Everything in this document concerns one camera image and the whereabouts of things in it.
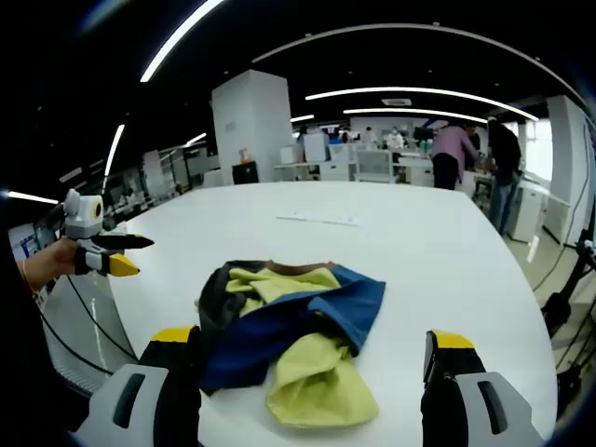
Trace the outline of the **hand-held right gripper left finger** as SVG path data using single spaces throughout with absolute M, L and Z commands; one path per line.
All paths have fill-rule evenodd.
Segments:
M 137 364 L 125 364 L 91 397 L 77 446 L 198 446 L 201 395 L 198 326 L 154 335 Z

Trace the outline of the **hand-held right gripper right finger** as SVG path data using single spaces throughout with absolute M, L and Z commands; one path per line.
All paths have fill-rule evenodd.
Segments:
M 425 446 L 541 446 L 530 404 L 500 373 L 485 370 L 464 336 L 426 334 L 421 398 Z

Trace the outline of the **person's left hand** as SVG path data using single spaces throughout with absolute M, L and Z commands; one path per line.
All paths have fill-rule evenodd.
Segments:
M 29 289 L 40 291 L 52 279 L 73 274 L 77 247 L 75 241 L 61 238 L 31 257 L 18 261 L 20 275 Z

